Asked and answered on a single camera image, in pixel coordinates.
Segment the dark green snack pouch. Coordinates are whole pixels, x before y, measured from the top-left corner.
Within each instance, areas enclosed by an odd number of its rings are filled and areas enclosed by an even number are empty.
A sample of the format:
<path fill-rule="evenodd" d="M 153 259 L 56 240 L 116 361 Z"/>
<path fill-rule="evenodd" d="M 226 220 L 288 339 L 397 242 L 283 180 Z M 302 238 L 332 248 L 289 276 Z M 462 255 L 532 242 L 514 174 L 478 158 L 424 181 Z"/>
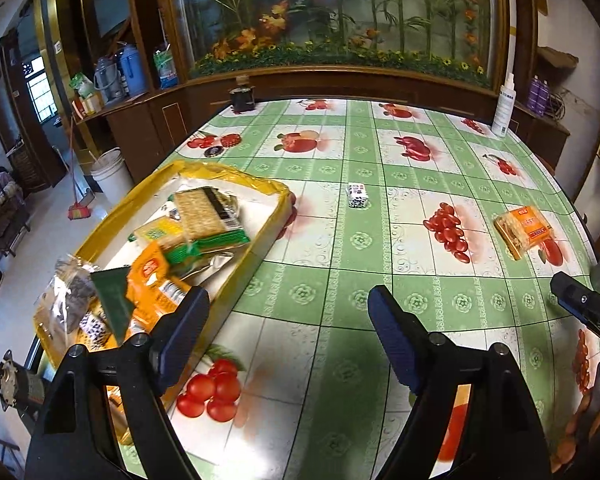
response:
<path fill-rule="evenodd" d="M 118 346 L 123 344 L 128 330 L 134 304 L 126 296 L 128 292 L 129 266 L 100 270 L 91 274 L 100 304 Z"/>

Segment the Weidan cracker pack green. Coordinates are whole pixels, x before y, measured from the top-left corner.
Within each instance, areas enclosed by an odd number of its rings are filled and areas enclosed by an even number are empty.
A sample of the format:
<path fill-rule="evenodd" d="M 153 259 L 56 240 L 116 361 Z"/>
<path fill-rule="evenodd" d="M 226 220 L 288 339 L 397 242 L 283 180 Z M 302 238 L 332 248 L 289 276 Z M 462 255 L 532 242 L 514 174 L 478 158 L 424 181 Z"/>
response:
<path fill-rule="evenodd" d="M 187 260 L 199 260 L 212 252 L 242 247 L 250 243 L 250 238 L 240 229 L 189 242 L 185 238 L 181 222 L 170 217 L 159 217 L 132 231 L 128 241 L 141 248 L 157 243 L 166 261 L 178 264 Z"/>

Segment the clear seaweed snack bag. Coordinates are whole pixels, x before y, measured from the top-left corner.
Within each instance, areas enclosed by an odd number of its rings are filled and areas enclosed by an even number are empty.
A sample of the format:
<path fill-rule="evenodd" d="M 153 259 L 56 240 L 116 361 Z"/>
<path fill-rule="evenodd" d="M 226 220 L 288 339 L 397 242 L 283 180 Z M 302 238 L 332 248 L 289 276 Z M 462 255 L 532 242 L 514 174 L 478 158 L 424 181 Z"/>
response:
<path fill-rule="evenodd" d="M 73 255 L 60 257 L 54 274 L 36 300 L 34 326 L 53 344 L 68 347 L 76 339 L 80 321 L 96 298 L 92 273 L 96 268 Z"/>

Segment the orange packet in tray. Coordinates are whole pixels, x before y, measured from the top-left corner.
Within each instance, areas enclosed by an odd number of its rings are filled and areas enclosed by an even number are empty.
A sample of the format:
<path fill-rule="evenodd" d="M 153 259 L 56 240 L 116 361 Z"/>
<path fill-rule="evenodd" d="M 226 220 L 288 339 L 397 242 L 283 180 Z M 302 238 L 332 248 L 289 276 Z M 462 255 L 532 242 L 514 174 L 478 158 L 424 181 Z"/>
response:
<path fill-rule="evenodd" d="M 190 289 L 189 284 L 171 275 L 157 242 L 150 243 L 134 260 L 126 281 L 125 297 L 134 309 L 125 338 L 150 333 L 163 315 L 178 308 Z"/>

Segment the yellow tray box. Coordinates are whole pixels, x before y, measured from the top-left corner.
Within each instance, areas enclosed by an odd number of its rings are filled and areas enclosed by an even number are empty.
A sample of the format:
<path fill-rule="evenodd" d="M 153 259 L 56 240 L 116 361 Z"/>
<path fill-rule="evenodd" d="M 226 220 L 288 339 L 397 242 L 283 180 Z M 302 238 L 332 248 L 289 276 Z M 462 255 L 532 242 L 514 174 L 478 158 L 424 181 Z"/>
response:
<path fill-rule="evenodd" d="M 126 194 L 83 245 L 60 256 L 36 303 L 36 336 L 52 367 L 73 344 L 121 346 L 175 310 L 189 290 L 209 297 L 207 319 L 178 390 L 287 225 L 294 194 L 275 180 L 215 162 L 176 160 Z"/>

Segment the silver foil snack pack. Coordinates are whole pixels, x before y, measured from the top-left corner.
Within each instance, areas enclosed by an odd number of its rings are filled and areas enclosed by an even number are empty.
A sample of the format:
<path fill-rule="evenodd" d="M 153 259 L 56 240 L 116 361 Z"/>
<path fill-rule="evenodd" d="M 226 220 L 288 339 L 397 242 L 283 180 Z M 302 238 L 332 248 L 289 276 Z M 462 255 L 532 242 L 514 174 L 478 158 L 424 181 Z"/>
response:
<path fill-rule="evenodd" d="M 222 270 L 227 263 L 234 258 L 232 252 L 215 252 L 214 254 L 204 255 L 201 259 L 195 261 L 192 266 L 183 272 L 181 280 L 202 283 L 212 275 Z"/>

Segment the orange cracker pack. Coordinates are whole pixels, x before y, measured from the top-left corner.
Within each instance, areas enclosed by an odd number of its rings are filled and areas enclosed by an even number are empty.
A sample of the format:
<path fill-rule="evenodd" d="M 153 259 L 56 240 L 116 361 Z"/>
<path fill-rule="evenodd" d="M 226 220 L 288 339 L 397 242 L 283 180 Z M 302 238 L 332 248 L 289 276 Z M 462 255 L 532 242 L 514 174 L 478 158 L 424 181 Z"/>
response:
<path fill-rule="evenodd" d="M 515 260 L 520 260 L 532 247 L 554 236 L 554 230 L 535 206 L 522 206 L 500 214 L 493 220 Z"/>

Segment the green tablecloth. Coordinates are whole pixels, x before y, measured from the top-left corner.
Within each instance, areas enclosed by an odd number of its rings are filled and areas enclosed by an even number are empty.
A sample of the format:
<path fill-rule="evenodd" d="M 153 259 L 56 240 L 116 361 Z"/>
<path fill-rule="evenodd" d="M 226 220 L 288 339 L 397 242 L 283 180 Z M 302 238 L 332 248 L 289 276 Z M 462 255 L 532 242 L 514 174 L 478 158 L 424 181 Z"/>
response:
<path fill-rule="evenodd" d="M 237 368 L 237 413 L 170 414 L 201 477 L 378 474 L 414 399 L 370 322 L 376 285 L 460 346 L 506 344 L 558 445 L 600 342 L 558 306 L 550 278 L 586 282 L 595 256 L 568 197 L 516 136 L 434 110 L 304 99 L 222 110 L 174 157 L 279 180 L 297 199 L 198 364 Z M 366 186 L 365 208 L 348 206 L 349 182 Z M 493 220 L 528 205 L 554 236 L 515 260 Z"/>

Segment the small white candy packet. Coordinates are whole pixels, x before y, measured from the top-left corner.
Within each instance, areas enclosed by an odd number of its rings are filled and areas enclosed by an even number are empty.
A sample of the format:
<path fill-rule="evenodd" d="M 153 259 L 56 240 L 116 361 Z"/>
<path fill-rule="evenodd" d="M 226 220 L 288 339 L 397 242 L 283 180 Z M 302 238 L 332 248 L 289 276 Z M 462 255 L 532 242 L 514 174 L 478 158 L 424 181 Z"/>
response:
<path fill-rule="evenodd" d="M 349 182 L 346 186 L 346 194 L 350 208 L 365 208 L 370 202 L 363 183 Z"/>

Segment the white plastic bucket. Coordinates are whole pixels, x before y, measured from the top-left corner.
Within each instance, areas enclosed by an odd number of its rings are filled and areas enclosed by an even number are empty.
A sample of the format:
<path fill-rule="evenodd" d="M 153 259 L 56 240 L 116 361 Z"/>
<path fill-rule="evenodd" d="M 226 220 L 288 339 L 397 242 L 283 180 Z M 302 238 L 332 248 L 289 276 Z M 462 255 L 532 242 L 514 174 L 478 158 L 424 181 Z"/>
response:
<path fill-rule="evenodd" d="M 91 176 L 112 206 L 120 203 L 134 186 L 120 148 L 112 148 L 95 158 Z"/>

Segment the white spray bottle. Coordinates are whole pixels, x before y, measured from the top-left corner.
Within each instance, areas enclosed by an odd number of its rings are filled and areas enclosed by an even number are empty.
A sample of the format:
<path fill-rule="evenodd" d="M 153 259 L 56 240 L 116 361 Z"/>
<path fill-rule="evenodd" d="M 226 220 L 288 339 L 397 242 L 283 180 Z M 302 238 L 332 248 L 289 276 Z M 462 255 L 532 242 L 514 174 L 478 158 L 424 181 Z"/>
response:
<path fill-rule="evenodd" d="M 491 131 L 494 136 L 505 138 L 512 119 L 516 102 L 515 76 L 509 73 L 501 85 L 498 102 L 492 120 Z"/>

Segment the purple bottles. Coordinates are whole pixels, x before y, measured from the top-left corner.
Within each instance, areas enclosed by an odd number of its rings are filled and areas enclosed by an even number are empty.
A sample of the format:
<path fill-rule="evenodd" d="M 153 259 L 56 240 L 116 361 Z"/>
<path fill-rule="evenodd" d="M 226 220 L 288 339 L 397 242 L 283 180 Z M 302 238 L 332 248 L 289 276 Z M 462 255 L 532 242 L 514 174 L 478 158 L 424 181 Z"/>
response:
<path fill-rule="evenodd" d="M 548 99 L 550 98 L 550 87 L 546 80 L 541 80 L 538 76 L 534 76 L 530 82 L 526 107 L 532 113 L 543 117 L 545 115 Z"/>

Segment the dark glass jar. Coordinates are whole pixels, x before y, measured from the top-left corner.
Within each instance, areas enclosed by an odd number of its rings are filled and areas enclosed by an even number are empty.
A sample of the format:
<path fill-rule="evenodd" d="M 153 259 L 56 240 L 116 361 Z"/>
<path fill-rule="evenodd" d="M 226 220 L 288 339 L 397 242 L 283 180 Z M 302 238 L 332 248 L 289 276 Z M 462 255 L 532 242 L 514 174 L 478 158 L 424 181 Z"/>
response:
<path fill-rule="evenodd" d="M 256 100 L 253 96 L 253 88 L 248 75 L 240 75 L 235 78 L 236 86 L 230 90 L 230 102 L 232 110 L 236 114 L 251 112 L 256 108 Z"/>

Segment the blue water jug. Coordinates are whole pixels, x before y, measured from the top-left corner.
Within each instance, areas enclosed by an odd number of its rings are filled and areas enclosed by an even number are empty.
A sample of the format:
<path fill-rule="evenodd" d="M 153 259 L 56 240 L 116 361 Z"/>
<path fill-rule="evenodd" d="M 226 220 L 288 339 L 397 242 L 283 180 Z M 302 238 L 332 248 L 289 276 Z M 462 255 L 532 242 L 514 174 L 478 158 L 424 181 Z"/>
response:
<path fill-rule="evenodd" d="M 120 66 L 128 85 L 129 96 L 135 98 L 148 89 L 140 52 L 132 44 L 125 44 L 119 54 Z"/>

